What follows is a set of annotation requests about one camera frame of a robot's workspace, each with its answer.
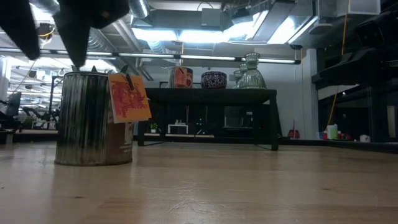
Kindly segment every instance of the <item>wooden table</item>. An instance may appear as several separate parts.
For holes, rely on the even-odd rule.
[[[161,137],[166,140],[167,105],[218,105],[218,106],[247,106],[253,110],[254,144],[258,144],[260,106],[270,101],[271,112],[271,150],[278,150],[277,140],[277,104],[276,90],[205,90],[178,88],[146,88],[147,97],[157,101],[163,107],[161,122]],[[138,130],[138,145],[144,146],[144,133],[147,121],[141,121]]]

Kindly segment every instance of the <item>red object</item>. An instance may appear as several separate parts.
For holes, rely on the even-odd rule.
[[[291,139],[300,139],[300,133],[295,129],[295,121],[293,120],[293,129],[289,131],[287,136]]]

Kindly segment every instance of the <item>metal can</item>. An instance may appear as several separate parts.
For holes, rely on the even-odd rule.
[[[108,74],[65,74],[56,164],[105,166],[131,162],[132,131],[132,123],[113,123]]]

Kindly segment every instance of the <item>ceiling light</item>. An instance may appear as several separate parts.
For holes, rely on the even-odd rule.
[[[253,17],[250,15],[249,11],[245,7],[238,9],[232,15],[233,24],[240,24],[242,22],[250,22],[250,21],[253,21]]]
[[[83,69],[87,69],[91,71],[91,69],[95,66],[98,70],[115,70],[115,67],[110,65],[108,62],[105,62],[104,60],[98,59],[98,60],[86,60],[85,65],[83,66]]]
[[[50,93],[37,93],[37,92],[20,92],[20,93],[22,93],[22,95],[27,95],[27,96],[50,96]],[[54,93],[53,96],[62,96],[62,93]]]
[[[141,58],[174,58],[174,55],[168,54],[141,54],[141,53],[120,53],[122,57],[141,57]]]
[[[199,59],[199,60],[229,60],[234,61],[235,57],[219,57],[219,56],[200,56],[200,55],[181,55],[182,59]]]
[[[254,22],[252,29],[248,32],[248,34],[246,36],[246,40],[254,37],[256,32],[259,30],[262,22],[264,22],[264,19],[266,19],[267,15],[268,15],[268,10],[262,11],[260,14],[259,13],[253,15],[253,20],[255,22]]]
[[[7,47],[0,47],[0,51],[2,51],[2,52],[10,52],[10,53],[12,53],[12,52],[22,52],[19,49],[7,48]]]
[[[87,52],[87,55],[92,55],[92,56],[112,56],[112,53],[108,53],[108,52]]]
[[[295,34],[294,21],[291,17],[278,27],[272,37],[267,41],[267,44],[284,44]]]
[[[173,30],[139,29],[132,28],[137,39],[146,41],[177,40]]]
[[[264,63],[290,63],[290,64],[294,64],[294,63],[296,63],[296,60],[260,58],[260,59],[259,59],[259,62],[264,62]]]
[[[237,38],[247,35],[248,32],[252,30],[253,21],[252,22],[242,22],[240,24],[235,24],[230,28],[224,30],[223,35],[226,40],[231,38]]]
[[[226,41],[222,31],[206,30],[184,30],[178,40],[188,43],[220,43]]]
[[[52,15],[44,12],[43,10],[37,8],[35,5],[30,3],[30,9],[32,10],[33,17],[36,21],[53,21]]]
[[[300,29],[289,41],[287,41],[289,44],[291,44],[293,41],[295,41],[298,37],[300,37],[314,22],[318,20],[318,16],[315,16],[310,22],[307,23],[302,29]]]

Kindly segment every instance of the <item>white container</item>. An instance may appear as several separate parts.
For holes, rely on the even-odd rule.
[[[328,139],[338,139],[338,127],[337,124],[334,125],[328,125],[327,129],[328,131]]]
[[[360,141],[360,142],[371,142],[371,138],[370,138],[369,136],[363,134],[363,135],[361,135],[361,136],[359,137],[359,141]]]

